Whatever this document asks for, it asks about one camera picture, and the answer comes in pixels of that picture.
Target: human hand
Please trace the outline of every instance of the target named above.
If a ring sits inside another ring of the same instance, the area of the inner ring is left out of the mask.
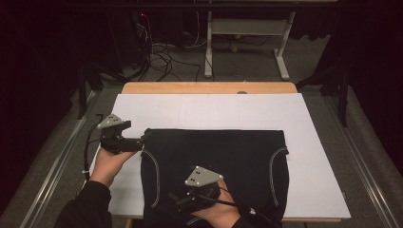
[[[225,182],[219,180],[218,184],[221,188],[219,200],[234,203],[231,194],[223,190],[228,190]],[[240,213],[238,212],[237,207],[222,203],[216,203],[210,208],[193,212],[192,215],[207,220],[215,228],[231,228],[240,218]]]
[[[109,187],[115,176],[121,171],[124,163],[136,152],[124,152],[118,155],[112,154],[102,147],[97,154],[95,167],[92,171],[90,181],[97,181]]]

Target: black garment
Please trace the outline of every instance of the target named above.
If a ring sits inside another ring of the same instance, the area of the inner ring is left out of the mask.
[[[282,131],[147,129],[141,169],[144,224],[208,227],[179,213],[175,201],[186,197],[184,181],[193,171],[189,167],[197,165],[222,174],[237,204],[280,225],[289,183],[286,154]],[[256,227],[269,227],[262,218],[240,213]]]
[[[55,228],[101,228],[112,227],[112,217],[107,211],[110,202],[109,189],[97,181],[89,181],[76,199],[69,201],[63,208],[54,225]],[[156,224],[153,228],[163,228]],[[233,228],[253,228],[240,218]]]

